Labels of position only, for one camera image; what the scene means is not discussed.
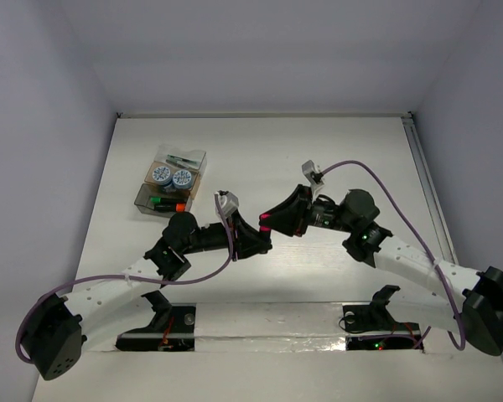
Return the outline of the pink highlighter cap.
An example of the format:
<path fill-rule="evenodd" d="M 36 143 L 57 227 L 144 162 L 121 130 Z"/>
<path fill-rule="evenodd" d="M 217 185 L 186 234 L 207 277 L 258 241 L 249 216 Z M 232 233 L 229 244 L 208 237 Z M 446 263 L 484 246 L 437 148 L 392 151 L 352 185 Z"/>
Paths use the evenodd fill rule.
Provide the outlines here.
<path fill-rule="evenodd" d="M 269 233 L 271 228 L 267 225 L 270 214 L 261 214 L 259 217 L 259 227 L 261 232 Z"/>

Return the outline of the orange cap highlighter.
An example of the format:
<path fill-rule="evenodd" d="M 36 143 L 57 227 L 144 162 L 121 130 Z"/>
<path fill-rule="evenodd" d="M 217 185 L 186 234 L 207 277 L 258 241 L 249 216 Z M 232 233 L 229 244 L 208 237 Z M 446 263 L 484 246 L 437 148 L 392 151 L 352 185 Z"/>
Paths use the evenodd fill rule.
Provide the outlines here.
<path fill-rule="evenodd" d="M 155 204 L 153 210 L 158 213 L 180 213 L 186 211 L 186 204 L 184 203 Z"/>

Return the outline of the green cap highlighter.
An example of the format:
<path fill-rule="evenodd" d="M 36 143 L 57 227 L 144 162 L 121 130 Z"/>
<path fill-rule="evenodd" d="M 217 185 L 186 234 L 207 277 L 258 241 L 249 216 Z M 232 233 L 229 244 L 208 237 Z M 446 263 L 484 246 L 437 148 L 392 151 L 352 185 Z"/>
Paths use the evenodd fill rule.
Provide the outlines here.
<path fill-rule="evenodd" d="M 169 198 L 151 197 L 150 202 L 154 205 L 157 205 L 157 204 L 172 204 L 174 201 Z"/>

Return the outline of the blue white round jar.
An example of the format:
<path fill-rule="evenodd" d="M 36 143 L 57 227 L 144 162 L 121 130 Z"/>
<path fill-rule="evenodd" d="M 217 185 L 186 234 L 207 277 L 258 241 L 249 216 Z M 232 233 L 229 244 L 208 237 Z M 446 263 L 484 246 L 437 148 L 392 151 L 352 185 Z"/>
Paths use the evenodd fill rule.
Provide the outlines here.
<path fill-rule="evenodd" d="M 166 187 L 172 183 L 173 173 L 170 167 L 162 164 L 153 167 L 148 177 L 152 180 L 153 183 Z"/>

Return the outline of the clear green pen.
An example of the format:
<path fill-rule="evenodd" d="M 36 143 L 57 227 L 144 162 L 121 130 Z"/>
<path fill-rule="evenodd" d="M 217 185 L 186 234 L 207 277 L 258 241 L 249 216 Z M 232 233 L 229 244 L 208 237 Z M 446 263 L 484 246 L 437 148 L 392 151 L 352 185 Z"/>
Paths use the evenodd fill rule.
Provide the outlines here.
<path fill-rule="evenodd" d="M 173 161 L 175 163 L 187 163 L 190 165 L 200 164 L 200 161 L 192 160 L 192 159 L 188 159 L 188 158 L 183 158 L 183 157 L 179 157 L 179 156 L 175 156 L 175 155 L 170 155 L 170 154 L 167 155 L 167 160 Z"/>

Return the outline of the pink tip black highlighter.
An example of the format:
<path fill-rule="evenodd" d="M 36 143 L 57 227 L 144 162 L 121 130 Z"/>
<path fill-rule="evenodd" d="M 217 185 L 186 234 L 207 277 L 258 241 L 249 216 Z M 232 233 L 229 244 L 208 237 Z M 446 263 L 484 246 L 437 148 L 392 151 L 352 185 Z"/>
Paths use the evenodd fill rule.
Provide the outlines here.
<path fill-rule="evenodd" d="M 261 236 L 262 243 L 264 244 L 264 247 L 271 249 L 272 248 L 271 231 L 270 230 L 260 230 L 259 234 Z"/>

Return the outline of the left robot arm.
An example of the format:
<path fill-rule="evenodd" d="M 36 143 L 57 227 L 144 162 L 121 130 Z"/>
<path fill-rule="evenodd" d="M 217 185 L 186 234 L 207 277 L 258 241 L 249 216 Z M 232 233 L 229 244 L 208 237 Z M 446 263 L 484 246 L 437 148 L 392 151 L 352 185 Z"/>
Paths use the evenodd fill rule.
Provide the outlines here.
<path fill-rule="evenodd" d="M 229 261 L 244 260 L 266 254 L 270 237 L 269 229 L 254 229 L 238 212 L 204 227 L 191 213 L 177 213 L 155 246 L 122 273 L 86 277 L 84 290 L 64 293 L 59 286 L 41 296 L 21 322 L 15 351 L 43 379 L 56 379 L 83 352 L 126 331 L 127 307 L 144 305 L 140 327 L 163 330 L 172 306 L 160 290 L 185 283 L 181 277 L 191 267 L 187 254 L 227 250 Z"/>

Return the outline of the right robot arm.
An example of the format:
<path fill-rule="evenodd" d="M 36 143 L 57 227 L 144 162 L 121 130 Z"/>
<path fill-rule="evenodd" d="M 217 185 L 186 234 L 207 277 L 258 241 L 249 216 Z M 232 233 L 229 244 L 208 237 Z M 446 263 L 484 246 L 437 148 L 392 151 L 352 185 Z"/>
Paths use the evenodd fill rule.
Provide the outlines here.
<path fill-rule="evenodd" d="M 425 288 L 428 304 L 406 313 L 408 321 L 464 334 L 482 353 L 503 353 L 503 271 L 485 271 L 440 262 L 381 227 L 372 196 L 352 189 L 336 204 L 315 198 L 299 185 L 276 207 L 261 214 L 259 224 L 287 236 L 303 236 L 310 226 L 342 231 L 342 245 L 356 261 L 390 272 Z"/>

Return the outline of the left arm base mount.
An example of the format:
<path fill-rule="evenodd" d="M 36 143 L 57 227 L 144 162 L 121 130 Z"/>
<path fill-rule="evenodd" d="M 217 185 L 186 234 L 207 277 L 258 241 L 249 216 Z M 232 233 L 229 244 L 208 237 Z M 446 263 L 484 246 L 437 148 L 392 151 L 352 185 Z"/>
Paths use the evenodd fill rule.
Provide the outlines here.
<path fill-rule="evenodd" d="M 172 305 L 161 291 L 143 295 L 153 315 L 148 324 L 117 337 L 122 352 L 193 352 L 196 305 Z"/>

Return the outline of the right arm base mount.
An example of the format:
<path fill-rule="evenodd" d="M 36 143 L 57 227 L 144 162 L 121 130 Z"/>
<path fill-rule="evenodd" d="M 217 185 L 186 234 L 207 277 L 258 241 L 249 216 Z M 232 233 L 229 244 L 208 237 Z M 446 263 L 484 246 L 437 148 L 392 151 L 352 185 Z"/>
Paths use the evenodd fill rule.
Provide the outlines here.
<path fill-rule="evenodd" d="M 368 302 L 343 305 L 338 326 L 347 335 L 347 351 L 423 350 L 415 322 L 396 321 L 386 309 L 399 286 L 386 285 Z"/>

